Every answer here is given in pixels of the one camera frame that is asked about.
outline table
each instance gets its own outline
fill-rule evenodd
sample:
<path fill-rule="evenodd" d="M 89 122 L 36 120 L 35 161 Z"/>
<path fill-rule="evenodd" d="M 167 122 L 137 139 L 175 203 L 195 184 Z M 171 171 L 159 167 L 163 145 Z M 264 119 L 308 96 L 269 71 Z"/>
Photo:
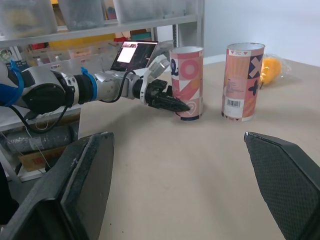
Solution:
<path fill-rule="evenodd" d="M 138 100 L 86 103 L 79 136 L 109 131 L 115 156 L 100 240 L 283 240 L 255 178 L 244 133 L 298 144 L 320 165 L 320 68 L 258 94 L 256 116 L 221 116 L 224 62 L 204 68 L 204 113 L 182 122 Z M 170 82 L 169 73 L 161 79 Z"/>

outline white shelf board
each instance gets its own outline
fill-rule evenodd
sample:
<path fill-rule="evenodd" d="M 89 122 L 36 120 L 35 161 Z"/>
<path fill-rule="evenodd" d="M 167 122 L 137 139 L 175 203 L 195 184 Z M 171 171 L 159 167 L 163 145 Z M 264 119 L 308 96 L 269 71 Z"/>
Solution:
<path fill-rule="evenodd" d="M 44 175 L 44 173 L 46 173 L 46 170 L 44 168 L 35 171 L 26 171 L 24 169 L 24 166 L 22 166 L 18 173 L 18 178 L 20 178 L 21 182 L 26 182 L 33 179 L 41 178 Z"/>
<path fill-rule="evenodd" d="M 19 112 L 24 116 L 29 110 L 22 108 L 22 107 L 16 107 Z M 39 122 L 47 121 L 47 119 L 56 119 L 60 116 L 62 113 L 64 107 L 60 107 L 58 110 L 54 111 L 50 116 L 38 116 L 37 118 Z M 81 111 L 81 105 L 74 105 L 71 108 L 68 108 L 64 116 L 72 115 L 80 113 Z M 34 124 L 36 120 L 28 120 L 28 124 Z M 21 122 L 21 120 L 18 118 L 18 116 L 8 107 L 0 106 L 0 132 L 7 131 L 10 129 L 15 129 L 24 126 L 24 124 Z"/>
<path fill-rule="evenodd" d="M 59 40 L 85 38 L 105 34 L 128 32 L 139 29 L 149 29 L 168 25 L 185 24 L 197 21 L 197 15 L 186 15 L 163 19 L 145 19 L 128 23 L 118 23 L 116 20 L 105 21 L 104 27 L 91 28 L 78 31 L 67 31 L 65 26 L 58 28 L 58 33 L 43 36 L 25 37 L 19 39 L 6 39 L 0 36 L 0 48 L 21 46 L 27 44 L 46 43 Z"/>

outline black cable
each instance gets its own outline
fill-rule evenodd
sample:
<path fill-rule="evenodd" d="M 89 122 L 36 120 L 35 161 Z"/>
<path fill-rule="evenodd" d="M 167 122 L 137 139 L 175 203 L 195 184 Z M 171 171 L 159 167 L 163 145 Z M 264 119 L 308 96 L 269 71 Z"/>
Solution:
<path fill-rule="evenodd" d="M 20 118 L 20 120 L 22 121 L 22 123 L 25 125 L 25 127 L 30 130 L 31 132 L 35 133 L 35 134 L 45 134 L 49 131 L 51 131 L 59 122 L 60 120 L 63 118 L 63 116 L 65 115 L 68 107 L 65 106 L 65 108 L 63 109 L 62 113 L 60 114 L 59 118 L 57 119 L 57 121 L 55 121 L 54 124 L 52 124 L 49 128 L 45 129 L 45 130 L 39 130 L 39 129 L 35 129 L 32 128 L 27 121 L 24 119 L 24 117 L 21 115 L 21 113 L 14 107 L 14 106 L 10 106 L 10 109 L 12 109 L 15 114 Z"/>
<path fill-rule="evenodd" d="M 122 90 L 124 89 L 124 85 L 125 85 L 126 78 L 127 78 L 128 74 L 130 74 L 130 73 L 136 74 L 135 71 L 133 71 L 133 70 L 128 70 L 128 71 L 125 72 L 125 74 L 124 74 L 124 76 L 123 76 L 123 78 L 122 78 L 122 82 L 121 82 L 119 94 L 118 94 L 118 96 L 116 97 L 116 99 L 111 100 L 111 101 L 100 100 L 100 102 L 103 102 L 103 103 L 115 103 L 116 101 L 118 101 L 118 100 L 121 98 Z"/>

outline pink and white pattern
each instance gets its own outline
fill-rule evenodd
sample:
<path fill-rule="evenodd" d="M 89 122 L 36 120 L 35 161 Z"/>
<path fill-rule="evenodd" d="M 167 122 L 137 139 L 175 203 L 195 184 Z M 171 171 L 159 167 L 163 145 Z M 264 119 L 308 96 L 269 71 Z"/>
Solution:
<path fill-rule="evenodd" d="M 187 53 L 173 50 L 170 58 L 173 96 L 190 107 L 176 114 L 184 121 L 198 119 L 203 112 L 203 49 Z"/>

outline cardboard canister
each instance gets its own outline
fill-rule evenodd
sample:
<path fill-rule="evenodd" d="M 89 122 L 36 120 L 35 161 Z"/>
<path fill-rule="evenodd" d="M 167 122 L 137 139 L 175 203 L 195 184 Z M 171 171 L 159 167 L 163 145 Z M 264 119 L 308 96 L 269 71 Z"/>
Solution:
<path fill-rule="evenodd" d="M 238 122 L 253 118 L 264 51 L 261 43 L 227 47 L 221 111 L 224 118 Z"/>
<path fill-rule="evenodd" d="M 203 113 L 204 49 L 185 46 L 170 51 L 173 97 L 190 107 L 176 112 L 182 121 L 194 121 Z"/>

